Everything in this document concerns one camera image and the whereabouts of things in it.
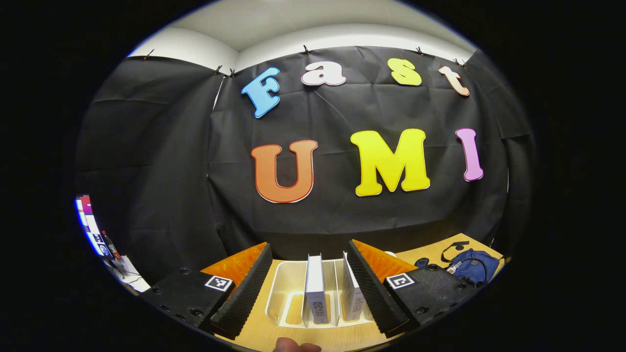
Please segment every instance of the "white organizer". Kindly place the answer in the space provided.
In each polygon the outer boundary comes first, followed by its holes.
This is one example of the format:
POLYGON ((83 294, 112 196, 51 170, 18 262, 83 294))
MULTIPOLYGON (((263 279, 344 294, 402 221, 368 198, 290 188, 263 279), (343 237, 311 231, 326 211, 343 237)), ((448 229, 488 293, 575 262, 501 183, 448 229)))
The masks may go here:
POLYGON ((267 304, 265 305, 265 315, 278 326, 286 328, 303 328, 303 329, 327 329, 340 328, 343 326, 352 326, 358 324, 371 323, 374 321, 367 304, 363 307, 361 316, 357 320, 345 321, 343 316, 343 305, 341 302, 341 293, 343 292, 344 282, 344 263, 343 259, 331 259, 322 261, 324 270, 325 292, 330 296, 329 305, 329 322, 328 324, 313 323, 313 315, 309 309, 309 304, 304 295, 304 285, 306 279, 307 261, 284 261, 276 267, 274 281, 270 290, 267 304), (297 297, 298 300, 302 295, 302 303, 299 306, 299 316, 296 319, 290 319, 287 322, 289 308, 297 297))

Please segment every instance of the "orange letter u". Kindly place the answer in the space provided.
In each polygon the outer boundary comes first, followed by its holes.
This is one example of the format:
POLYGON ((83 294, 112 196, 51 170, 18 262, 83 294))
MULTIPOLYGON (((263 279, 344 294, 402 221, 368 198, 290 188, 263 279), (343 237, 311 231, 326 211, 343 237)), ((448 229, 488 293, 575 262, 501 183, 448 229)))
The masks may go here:
POLYGON ((308 196, 313 189, 313 151, 317 149, 314 140, 299 140, 289 145, 295 153, 298 179, 291 187, 282 187, 276 179, 276 156, 280 145, 261 145, 252 149, 255 160, 255 182, 259 195, 272 203, 295 203, 308 196))

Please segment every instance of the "black curtain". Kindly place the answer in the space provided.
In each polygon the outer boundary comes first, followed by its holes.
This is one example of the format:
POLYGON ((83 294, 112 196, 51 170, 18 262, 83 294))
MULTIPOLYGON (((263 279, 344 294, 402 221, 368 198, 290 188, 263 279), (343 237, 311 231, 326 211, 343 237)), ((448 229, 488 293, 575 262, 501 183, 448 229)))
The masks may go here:
POLYGON ((206 181, 208 118, 223 75, 170 58, 127 58, 81 126, 76 193, 150 284, 226 257, 206 181))
MULTIPOLYGON (((513 218, 509 227, 520 226, 517 212, 527 210, 526 194, 531 190, 527 180, 532 169, 525 155, 533 146, 532 136, 515 96, 502 88, 504 79, 492 72, 491 63, 476 58, 461 67, 403 49, 344 47, 268 60, 226 78, 210 116, 208 184, 218 232, 228 253, 269 241, 276 258, 304 260, 307 253, 318 252, 333 258, 341 256, 349 239, 396 252, 459 232, 491 243, 494 237, 502 237, 506 215, 513 218), (399 85, 387 66, 389 58, 412 62, 422 77, 421 85, 399 85), (300 77, 305 66, 317 61, 339 63, 347 82, 304 85, 300 77), (442 66, 461 76, 470 90, 468 97, 453 90, 438 72, 442 66), (280 89, 270 93, 280 96, 280 103, 257 119, 254 104, 241 90, 270 67, 280 70, 274 76, 280 89), (490 77, 492 85, 485 77, 490 77), (463 179, 464 152, 454 134, 463 127, 477 132, 485 171, 474 182, 463 179), (380 195, 358 197, 359 151, 350 136, 375 130, 395 150, 407 128, 426 133, 430 188, 404 192, 398 187, 391 193, 383 186, 380 195), (319 144, 313 152, 314 186, 308 197, 292 204, 263 199, 255 189, 250 151, 261 145, 280 145, 277 181, 288 187, 297 175, 289 144, 307 139, 319 144), (524 161, 516 161, 520 156, 524 161)), ((506 236, 512 239, 518 234, 506 236)))

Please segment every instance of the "wooden table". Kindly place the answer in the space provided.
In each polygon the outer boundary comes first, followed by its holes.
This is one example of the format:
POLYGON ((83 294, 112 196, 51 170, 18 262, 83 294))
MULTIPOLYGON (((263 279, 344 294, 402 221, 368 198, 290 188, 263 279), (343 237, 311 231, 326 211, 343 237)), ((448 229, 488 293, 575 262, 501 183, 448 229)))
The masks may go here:
MULTIPOLYGON (((458 234, 443 241, 411 249, 410 251, 399 252, 396 253, 396 256, 411 264, 415 263, 415 261, 420 258, 427 257, 430 264, 447 267, 449 263, 441 261, 441 252, 453 242, 459 241, 469 241, 469 245, 465 246, 465 249, 462 251, 473 248, 476 251, 485 251, 489 255, 498 258, 500 265, 496 270, 496 274, 504 266, 504 259, 500 253, 464 234, 458 234)), ((462 251, 457 251, 452 247, 446 251, 445 256, 450 260, 462 251)), ((265 277, 259 296, 239 336, 236 337, 235 340, 227 339, 219 335, 216 335, 216 337, 258 351, 271 352, 275 348, 277 338, 288 337, 295 340, 298 344, 305 342, 317 344, 322 347, 323 352, 343 352, 355 351, 368 346, 382 344, 400 336, 397 335, 393 338, 386 338, 384 334, 378 331, 378 327, 374 322, 329 329, 299 329, 275 325, 265 315, 264 310, 270 294, 270 288, 272 287, 272 280, 276 273, 276 267, 281 262, 283 261, 277 259, 272 261, 272 266, 265 277)))

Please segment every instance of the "screen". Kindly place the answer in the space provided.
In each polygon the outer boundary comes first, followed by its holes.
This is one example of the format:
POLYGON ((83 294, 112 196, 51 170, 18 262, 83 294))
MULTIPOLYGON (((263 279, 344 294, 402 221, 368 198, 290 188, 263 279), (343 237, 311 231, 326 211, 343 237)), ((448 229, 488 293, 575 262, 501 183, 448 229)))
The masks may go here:
POLYGON ((93 217, 89 195, 76 196, 76 210, 78 211, 78 218, 83 225, 85 235, 91 242, 96 253, 99 256, 112 257, 111 252, 109 252, 109 249, 106 247, 105 241, 98 230, 96 219, 93 217))

